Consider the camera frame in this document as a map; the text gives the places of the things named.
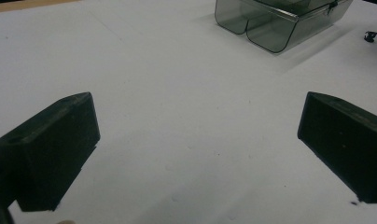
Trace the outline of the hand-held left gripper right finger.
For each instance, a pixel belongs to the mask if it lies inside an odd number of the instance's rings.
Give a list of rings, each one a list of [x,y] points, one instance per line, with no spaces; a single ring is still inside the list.
[[[298,138],[364,203],[377,203],[377,116],[310,91]]]

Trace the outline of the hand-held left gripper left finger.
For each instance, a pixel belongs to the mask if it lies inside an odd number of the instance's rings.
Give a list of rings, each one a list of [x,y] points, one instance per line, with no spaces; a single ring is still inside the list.
[[[56,209],[99,140],[89,92],[58,100],[0,137],[0,165],[12,173],[21,210]]]

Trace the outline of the transparent grey compartment box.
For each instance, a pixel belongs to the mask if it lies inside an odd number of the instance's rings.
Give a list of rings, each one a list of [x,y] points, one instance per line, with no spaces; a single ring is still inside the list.
[[[245,35],[271,53],[281,53],[328,29],[353,0],[216,0],[222,28]]]

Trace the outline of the white table cover sheet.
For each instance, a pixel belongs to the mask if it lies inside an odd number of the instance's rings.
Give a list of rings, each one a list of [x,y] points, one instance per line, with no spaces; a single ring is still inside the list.
[[[16,224],[377,224],[297,137],[310,91],[377,115],[377,6],[272,54],[215,0],[81,0],[0,13],[0,136],[92,94],[97,148],[53,212]]]

